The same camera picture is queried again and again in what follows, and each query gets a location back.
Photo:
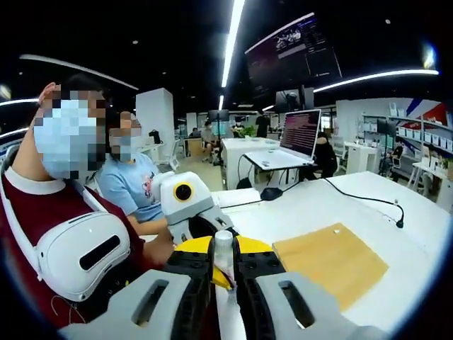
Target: black ceiling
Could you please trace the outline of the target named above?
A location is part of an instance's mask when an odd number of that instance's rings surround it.
[[[442,74],[435,79],[406,76],[332,89],[315,96],[317,105],[377,96],[445,100],[450,97],[451,86],[446,84],[452,73],[448,62],[453,57],[449,46],[453,32],[448,10],[435,2],[246,0],[229,85],[222,90],[233,0],[129,0],[118,5],[14,1],[2,8],[2,47],[6,48],[0,56],[0,83],[11,88],[13,98],[30,98],[49,82],[74,73],[67,67],[18,59],[28,53],[94,69],[136,86],[139,92],[166,87],[173,93],[177,116],[217,108],[222,93],[224,107],[232,110],[253,97],[243,52],[282,25],[314,11],[345,79],[421,68],[424,44],[437,49],[437,69]],[[116,106],[134,108],[137,91],[103,82],[112,89]],[[255,108],[271,101],[255,103]]]

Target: tv screen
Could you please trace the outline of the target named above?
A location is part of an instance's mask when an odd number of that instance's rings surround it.
[[[341,77],[333,48],[319,30],[314,13],[303,16],[246,51],[255,97],[310,79]]]

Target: vr headset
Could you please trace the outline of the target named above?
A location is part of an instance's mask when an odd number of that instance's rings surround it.
[[[15,145],[6,152],[1,175],[17,149]],[[110,214],[80,183],[73,184],[93,212],[54,226],[35,246],[22,230],[1,178],[0,195],[14,238],[38,280],[59,296],[81,302],[91,296],[111,268],[129,256],[130,239],[120,218]]]

